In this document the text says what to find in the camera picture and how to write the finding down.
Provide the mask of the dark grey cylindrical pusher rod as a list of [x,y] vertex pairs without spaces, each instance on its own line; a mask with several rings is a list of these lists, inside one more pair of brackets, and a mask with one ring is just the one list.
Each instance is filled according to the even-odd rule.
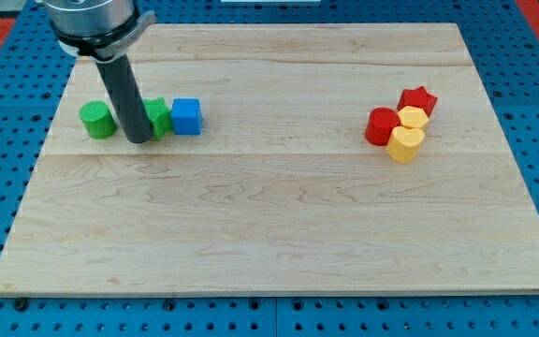
[[97,63],[96,67],[126,138],[136,144],[150,140],[153,127],[128,57]]

